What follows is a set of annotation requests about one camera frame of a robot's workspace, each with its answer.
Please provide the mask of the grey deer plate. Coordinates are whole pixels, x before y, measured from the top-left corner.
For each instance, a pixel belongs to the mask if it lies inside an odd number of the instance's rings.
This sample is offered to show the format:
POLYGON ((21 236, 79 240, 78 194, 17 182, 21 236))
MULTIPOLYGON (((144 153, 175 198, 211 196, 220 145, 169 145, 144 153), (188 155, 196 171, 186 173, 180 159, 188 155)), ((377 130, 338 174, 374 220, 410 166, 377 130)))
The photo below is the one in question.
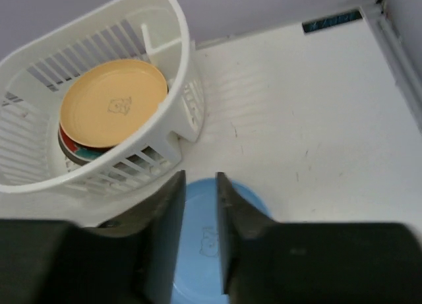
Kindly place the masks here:
POLYGON ((60 149, 61 149, 61 151, 64 153, 64 155, 68 158, 68 159, 70 159, 70 161, 72 161, 73 163, 75 163, 75 164, 78 164, 78 165, 80 165, 80 166, 83 166, 83 165, 85 165, 85 164, 87 164, 87 162, 86 161, 84 161, 84 160, 82 160, 82 159, 80 159, 80 158, 78 158, 78 157, 76 157, 67 147, 66 147, 66 145, 65 145, 65 143, 63 142, 63 138, 62 138, 62 136, 61 136, 61 134, 60 133, 58 133, 58 143, 59 143, 59 146, 60 146, 60 149))

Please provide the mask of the red teal flower plate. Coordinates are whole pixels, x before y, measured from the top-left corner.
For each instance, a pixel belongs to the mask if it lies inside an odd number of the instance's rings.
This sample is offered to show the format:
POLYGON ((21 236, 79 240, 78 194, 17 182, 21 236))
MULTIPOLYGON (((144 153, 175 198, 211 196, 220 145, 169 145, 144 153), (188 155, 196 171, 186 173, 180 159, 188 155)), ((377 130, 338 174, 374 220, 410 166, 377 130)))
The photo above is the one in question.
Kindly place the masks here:
POLYGON ((102 154, 106 153, 110 148, 89 148, 81 144, 76 143, 71 139, 59 125, 58 133, 61 134, 63 142, 66 147, 78 158, 86 161, 87 163, 95 160, 100 157, 102 154))

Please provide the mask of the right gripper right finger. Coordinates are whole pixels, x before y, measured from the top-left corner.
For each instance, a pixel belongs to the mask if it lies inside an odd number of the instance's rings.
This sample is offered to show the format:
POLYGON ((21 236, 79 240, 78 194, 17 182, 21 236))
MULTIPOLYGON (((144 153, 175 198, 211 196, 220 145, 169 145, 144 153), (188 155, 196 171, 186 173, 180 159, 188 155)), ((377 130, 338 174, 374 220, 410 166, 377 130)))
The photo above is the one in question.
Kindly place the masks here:
POLYGON ((281 223, 216 176, 230 303, 420 303, 421 244, 398 222, 281 223))

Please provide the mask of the round yellow plate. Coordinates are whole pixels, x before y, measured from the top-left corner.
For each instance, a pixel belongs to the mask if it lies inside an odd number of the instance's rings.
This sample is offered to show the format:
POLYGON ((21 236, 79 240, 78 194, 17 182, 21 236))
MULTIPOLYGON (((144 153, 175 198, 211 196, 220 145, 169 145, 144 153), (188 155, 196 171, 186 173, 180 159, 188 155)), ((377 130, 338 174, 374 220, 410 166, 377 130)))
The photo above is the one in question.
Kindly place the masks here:
POLYGON ((60 126, 78 144, 112 148, 138 131, 166 97, 166 79, 152 64, 110 61, 69 88, 61 104, 60 126))

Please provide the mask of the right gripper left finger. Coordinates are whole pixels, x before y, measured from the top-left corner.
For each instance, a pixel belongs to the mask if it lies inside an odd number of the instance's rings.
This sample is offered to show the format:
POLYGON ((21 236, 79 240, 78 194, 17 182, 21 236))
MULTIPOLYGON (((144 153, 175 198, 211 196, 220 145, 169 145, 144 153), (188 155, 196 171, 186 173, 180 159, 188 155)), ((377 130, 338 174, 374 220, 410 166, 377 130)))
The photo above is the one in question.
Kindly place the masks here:
POLYGON ((185 190, 178 171, 96 227, 1 220, 1 302, 169 303, 185 190))

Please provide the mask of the round blue plate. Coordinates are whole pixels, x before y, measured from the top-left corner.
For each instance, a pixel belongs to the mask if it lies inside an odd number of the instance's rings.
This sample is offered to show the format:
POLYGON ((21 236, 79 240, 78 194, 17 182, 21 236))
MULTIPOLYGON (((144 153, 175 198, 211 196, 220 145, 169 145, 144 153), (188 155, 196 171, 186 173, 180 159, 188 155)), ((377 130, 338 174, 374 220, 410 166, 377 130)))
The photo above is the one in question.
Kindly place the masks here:
POLYGON ((229 302, 222 293, 216 199, 213 177, 187 185, 172 303, 229 302))

